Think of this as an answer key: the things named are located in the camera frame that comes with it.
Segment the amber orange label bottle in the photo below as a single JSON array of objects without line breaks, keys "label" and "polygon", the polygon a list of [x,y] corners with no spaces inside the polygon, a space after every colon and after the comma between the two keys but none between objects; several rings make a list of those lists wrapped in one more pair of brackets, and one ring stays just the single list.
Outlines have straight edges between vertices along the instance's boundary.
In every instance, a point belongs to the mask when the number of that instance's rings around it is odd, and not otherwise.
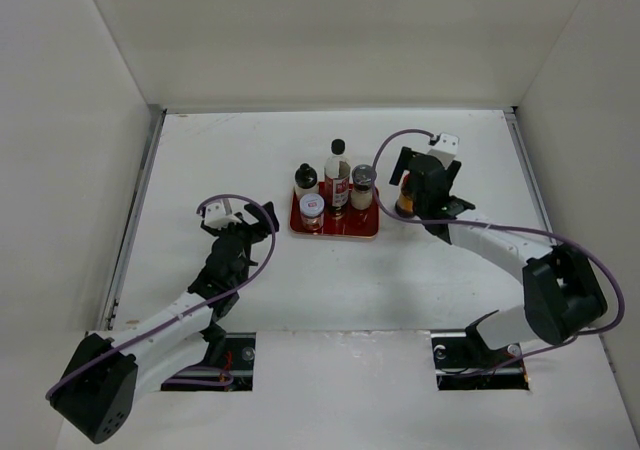
[{"label": "amber orange label bottle", "polygon": [[394,209],[399,217],[411,219],[415,216],[413,206],[413,197],[409,188],[409,174],[406,174],[401,179],[400,192]]}]

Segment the grinder jar dark lid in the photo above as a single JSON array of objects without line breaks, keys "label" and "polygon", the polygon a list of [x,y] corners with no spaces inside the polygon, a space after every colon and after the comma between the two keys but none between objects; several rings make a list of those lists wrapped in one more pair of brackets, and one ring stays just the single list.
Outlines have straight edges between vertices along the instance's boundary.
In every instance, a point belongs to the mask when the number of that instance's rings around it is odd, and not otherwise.
[{"label": "grinder jar dark lid", "polygon": [[370,165],[361,164],[353,168],[351,174],[352,190],[350,194],[351,206],[358,210],[367,210],[373,201],[373,181],[375,171]]}]

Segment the small jar white lid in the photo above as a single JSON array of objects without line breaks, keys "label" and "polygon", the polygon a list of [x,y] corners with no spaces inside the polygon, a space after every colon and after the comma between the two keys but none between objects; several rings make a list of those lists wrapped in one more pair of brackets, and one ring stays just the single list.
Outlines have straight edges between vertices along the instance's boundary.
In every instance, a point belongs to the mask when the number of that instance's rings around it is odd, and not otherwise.
[{"label": "small jar white lid", "polygon": [[324,225],[324,198],[318,193],[308,193],[299,201],[300,219],[303,228],[309,232],[317,232]]}]

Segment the white bottle black cap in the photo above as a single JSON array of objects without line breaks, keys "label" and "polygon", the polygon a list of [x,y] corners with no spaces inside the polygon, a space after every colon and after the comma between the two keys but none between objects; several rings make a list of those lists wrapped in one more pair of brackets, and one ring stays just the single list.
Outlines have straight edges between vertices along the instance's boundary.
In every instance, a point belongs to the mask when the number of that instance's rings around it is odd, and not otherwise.
[{"label": "white bottle black cap", "polygon": [[300,201],[305,195],[319,193],[317,172],[308,163],[302,163],[295,171],[294,193],[298,201]]}]

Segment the red label tall bottle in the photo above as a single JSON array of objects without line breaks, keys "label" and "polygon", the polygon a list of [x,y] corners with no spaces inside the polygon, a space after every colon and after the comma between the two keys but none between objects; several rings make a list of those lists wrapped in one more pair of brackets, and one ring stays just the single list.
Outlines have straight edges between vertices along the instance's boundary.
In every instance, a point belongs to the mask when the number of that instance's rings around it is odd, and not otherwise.
[{"label": "red label tall bottle", "polygon": [[324,196],[332,215],[341,215],[349,200],[351,166],[345,157],[346,144],[342,139],[331,142],[331,155],[324,165]]}]

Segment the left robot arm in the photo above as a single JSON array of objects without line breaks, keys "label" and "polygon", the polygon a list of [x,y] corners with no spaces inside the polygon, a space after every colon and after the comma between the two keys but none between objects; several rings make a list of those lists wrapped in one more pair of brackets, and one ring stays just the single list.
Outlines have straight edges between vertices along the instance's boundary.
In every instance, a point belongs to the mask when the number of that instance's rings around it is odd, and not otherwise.
[{"label": "left robot arm", "polygon": [[142,396],[191,366],[214,368],[224,357],[225,331],[218,322],[266,267],[251,257],[254,245],[274,240],[279,222],[272,203],[244,198],[234,212],[232,195],[202,202],[200,227],[214,239],[195,280],[156,315],[122,332],[91,333],[76,347],[46,399],[89,441],[101,444],[119,431]]}]

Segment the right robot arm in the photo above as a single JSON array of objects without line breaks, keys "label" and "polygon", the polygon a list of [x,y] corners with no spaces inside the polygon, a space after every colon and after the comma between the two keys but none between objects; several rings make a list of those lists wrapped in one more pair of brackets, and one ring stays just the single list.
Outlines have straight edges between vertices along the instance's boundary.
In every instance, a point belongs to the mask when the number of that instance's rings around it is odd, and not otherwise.
[{"label": "right robot arm", "polygon": [[541,243],[491,226],[474,204],[452,195],[461,164],[435,151],[400,151],[390,182],[412,203],[431,235],[470,251],[513,277],[523,302],[469,324],[464,354],[483,366],[511,344],[541,340],[558,346],[603,316],[608,304],[587,256],[566,243]]}]

